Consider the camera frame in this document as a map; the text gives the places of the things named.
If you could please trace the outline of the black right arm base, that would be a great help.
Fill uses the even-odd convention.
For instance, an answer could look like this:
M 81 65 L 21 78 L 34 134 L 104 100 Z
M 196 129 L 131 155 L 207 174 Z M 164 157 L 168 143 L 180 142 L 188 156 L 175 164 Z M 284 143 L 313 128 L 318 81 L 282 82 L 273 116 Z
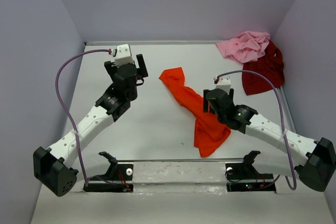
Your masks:
M 272 191 L 276 192 L 273 174 L 261 174 L 253 167 L 260 151 L 251 151 L 241 162 L 225 164 L 228 192 Z

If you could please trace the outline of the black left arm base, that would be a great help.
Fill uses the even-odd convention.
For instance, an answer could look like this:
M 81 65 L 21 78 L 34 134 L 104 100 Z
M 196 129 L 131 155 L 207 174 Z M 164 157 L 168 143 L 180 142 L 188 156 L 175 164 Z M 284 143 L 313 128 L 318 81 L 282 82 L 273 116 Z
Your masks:
M 89 165 L 94 172 L 102 174 L 89 177 L 89 182 L 83 186 L 87 193 L 132 193 L 134 163 L 118 161 L 107 152 L 96 156 L 97 163 Z

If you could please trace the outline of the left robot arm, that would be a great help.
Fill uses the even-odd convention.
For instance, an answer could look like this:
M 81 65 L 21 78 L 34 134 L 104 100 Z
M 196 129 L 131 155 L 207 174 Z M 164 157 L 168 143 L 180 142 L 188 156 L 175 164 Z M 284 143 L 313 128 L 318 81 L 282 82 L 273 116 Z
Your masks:
M 135 59 L 117 54 L 104 67 L 112 84 L 87 115 L 59 141 L 33 153 L 34 176 L 58 197 L 70 192 L 81 180 L 121 176 L 117 159 L 109 153 L 100 152 L 85 164 L 81 151 L 130 108 L 148 71 L 142 54 Z

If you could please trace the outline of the dark red t shirt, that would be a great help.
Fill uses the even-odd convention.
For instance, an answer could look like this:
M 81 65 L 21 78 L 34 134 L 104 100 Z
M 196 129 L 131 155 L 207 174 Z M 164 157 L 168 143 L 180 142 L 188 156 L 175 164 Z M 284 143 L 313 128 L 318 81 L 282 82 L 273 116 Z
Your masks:
M 247 62 L 243 70 L 249 70 L 266 77 L 275 88 L 285 82 L 284 63 L 280 49 L 271 41 L 265 49 L 265 55 L 257 61 Z M 247 95 L 254 95 L 272 90 L 270 84 L 253 73 L 242 73 L 242 84 Z

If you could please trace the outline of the pink t shirt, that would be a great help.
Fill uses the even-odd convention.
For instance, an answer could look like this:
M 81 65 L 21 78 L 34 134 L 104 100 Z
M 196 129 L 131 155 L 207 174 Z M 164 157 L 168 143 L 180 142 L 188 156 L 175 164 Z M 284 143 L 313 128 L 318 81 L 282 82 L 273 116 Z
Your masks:
M 244 64 L 263 57 L 269 43 L 269 33 L 245 31 L 235 38 L 216 43 L 216 47 L 223 58 Z

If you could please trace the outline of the orange t shirt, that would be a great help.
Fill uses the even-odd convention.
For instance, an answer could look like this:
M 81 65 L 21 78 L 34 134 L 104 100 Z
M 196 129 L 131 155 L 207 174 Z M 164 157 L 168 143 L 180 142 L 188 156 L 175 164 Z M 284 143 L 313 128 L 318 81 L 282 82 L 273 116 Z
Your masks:
M 215 115 L 203 112 L 203 97 L 185 85 L 181 67 L 164 70 L 159 79 L 177 103 L 195 117 L 194 147 L 198 148 L 200 157 L 211 156 L 228 139 L 230 128 L 219 123 Z

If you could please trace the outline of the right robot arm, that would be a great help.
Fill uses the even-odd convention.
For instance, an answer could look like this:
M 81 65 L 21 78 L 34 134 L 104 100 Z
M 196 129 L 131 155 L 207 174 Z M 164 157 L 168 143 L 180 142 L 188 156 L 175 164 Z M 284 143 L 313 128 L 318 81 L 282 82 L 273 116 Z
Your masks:
M 326 139 L 314 140 L 279 126 L 247 105 L 235 105 L 234 90 L 204 90 L 203 111 L 216 116 L 231 130 L 255 137 L 286 153 L 287 158 L 262 156 L 260 151 L 245 155 L 241 171 L 248 178 L 259 173 L 294 177 L 315 191 L 324 192 L 335 172 L 335 149 Z

